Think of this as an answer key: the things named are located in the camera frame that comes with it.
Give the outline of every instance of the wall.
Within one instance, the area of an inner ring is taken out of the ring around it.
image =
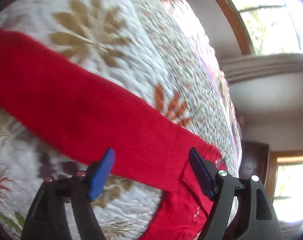
[[[240,57],[235,35],[215,0],[186,0],[194,10],[216,51],[218,61]]]
[[[267,143],[271,151],[303,150],[303,73],[231,84],[244,116],[243,139]]]

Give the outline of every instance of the ribbed red fabric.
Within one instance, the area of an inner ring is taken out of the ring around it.
[[[21,33],[0,30],[0,106],[80,162],[89,164],[113,148],[113,174],[164,190],[140,239],[188,240],[201,230],[212,203],[201,192],[188,152],[196,147],[213,162],[221,154],[141,98]]]

